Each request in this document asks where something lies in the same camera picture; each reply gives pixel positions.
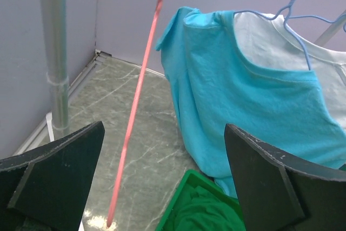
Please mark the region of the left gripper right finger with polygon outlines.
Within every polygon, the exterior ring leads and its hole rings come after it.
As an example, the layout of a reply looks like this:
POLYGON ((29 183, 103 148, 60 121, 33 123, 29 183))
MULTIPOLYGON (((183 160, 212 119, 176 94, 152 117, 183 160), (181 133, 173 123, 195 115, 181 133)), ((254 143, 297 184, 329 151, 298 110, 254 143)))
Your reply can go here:
POLYGON ((227 157, 247 230, 345 230, 345 172, 227 124, 227 157))

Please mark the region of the green t shirt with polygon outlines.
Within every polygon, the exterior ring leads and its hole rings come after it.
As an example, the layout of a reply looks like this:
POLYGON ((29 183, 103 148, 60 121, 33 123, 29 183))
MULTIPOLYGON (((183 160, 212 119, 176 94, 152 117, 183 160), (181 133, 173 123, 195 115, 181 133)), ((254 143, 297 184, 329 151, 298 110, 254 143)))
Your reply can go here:
POLYGON ((162 227, 168 231, 242 231, 245 225, 234 199, 217 197, 206 188, 187 185, 162 227))

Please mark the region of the pink wire hanger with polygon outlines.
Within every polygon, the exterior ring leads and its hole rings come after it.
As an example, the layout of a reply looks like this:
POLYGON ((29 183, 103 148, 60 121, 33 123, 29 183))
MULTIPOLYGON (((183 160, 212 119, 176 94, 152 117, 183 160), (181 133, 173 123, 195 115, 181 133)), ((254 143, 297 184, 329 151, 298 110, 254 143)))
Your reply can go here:
POLYGON ((156 9, 155 9, 154 17, 153 17, 150 32, 149 32, 147 45, 146 45, 145 52, 144 52, 142 67, 141 67, 141 71, 140 71, 140 74, 138 77, 136 91, 134 93, 134 100, 133 100, 131 111, 130 111, 127 130, 125 133, 125 138, 124 138, 123 148, 122 148, 121 157, 120 157, 120 161, 119 161, 119 165, 118 165, 117 175, 115 178, 114 189, 112 192, 112 198, 111 198, 111 202, 110 202, 110 206, 109 206, 107 223, 106 223, 107 228, 111 227, 113 220, 114 220, 114 216, 115 216, 115 209, 116 209, 118 195, 119 195, 119 191, 120 191, 120 187, 121 187, 121 180, 122 180, 123 170, 124 170, 124 166, 125 166, 125 160, 126 160, 126 156, 127 156, 128 144, 130 141, 132 129, 133 129, 134 122, 135 122, 139 98, 141 95, 142 86, 143 86, 143 82, 144 82, 145 71, 147 69, 147 64, 148 64, 148 60, 149 60, 149 56, 150 56, 150 52, 151 52, 152 43, 154 40, 154 35, 155 35, 155 31, 156 31, 156 26, 157 26, 159 14, 160 14, 161 9, 162 9, 162 5, 163 5, 163 0, 157 0, 156 9))

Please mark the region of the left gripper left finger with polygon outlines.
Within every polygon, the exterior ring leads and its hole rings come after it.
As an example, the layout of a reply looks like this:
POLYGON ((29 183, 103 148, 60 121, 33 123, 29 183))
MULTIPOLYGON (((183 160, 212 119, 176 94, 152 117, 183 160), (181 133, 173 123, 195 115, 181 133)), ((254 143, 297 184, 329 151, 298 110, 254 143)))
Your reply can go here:
POLYGON ((1 230, 78 230, 104 140, 101 121, 1 160, 1 230))

